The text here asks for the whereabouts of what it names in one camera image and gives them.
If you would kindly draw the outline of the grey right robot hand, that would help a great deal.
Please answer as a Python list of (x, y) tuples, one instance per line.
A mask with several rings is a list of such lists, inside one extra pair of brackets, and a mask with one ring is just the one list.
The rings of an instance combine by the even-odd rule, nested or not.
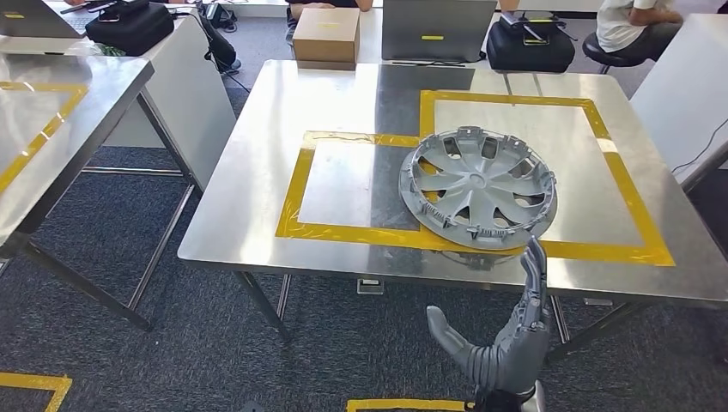
[(448, 324), (437, 306), (426, 308), (430, 335), (466, 378), (487, 393), (532, 392), (549, 348), (547, 257), (535, 237), (528, 239), (520, 263), (525, 271), (524, 291), (507, 323), (488, 346), (469, 342)]

